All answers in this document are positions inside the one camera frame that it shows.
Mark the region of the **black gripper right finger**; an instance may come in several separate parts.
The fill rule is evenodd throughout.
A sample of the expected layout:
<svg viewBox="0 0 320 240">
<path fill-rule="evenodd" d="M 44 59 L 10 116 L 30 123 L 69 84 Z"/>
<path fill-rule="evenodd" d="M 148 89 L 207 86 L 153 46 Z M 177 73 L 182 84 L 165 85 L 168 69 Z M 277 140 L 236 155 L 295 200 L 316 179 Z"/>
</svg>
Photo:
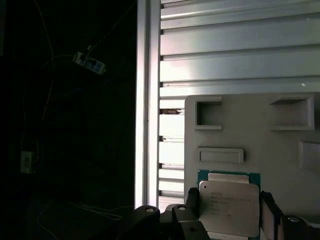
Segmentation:
<svg viewBox="0 0 320 240">
<path fill-rule="evenodd" d="M 260 193 L 260 228 L 267 240 L 318 240 L 320 225 L 284 214 L 269 192 Z"/>
</svg>

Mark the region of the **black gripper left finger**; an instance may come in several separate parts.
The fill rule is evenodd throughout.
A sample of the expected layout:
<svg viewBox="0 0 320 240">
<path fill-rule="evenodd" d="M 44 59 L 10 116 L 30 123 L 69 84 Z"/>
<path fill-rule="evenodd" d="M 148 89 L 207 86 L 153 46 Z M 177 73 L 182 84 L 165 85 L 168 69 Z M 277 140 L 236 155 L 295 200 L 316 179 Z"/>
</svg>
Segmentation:
<svg viewBox="0 0 320 240">
<path fill-rule="evenodd" d="M 164 212 L 151 205 L 136 208 L 119 223 L 121 240 L 208 240 L 199 220 L 200 191 L 188 190 L 184 204 L 172 204 Z"/>
</svg>

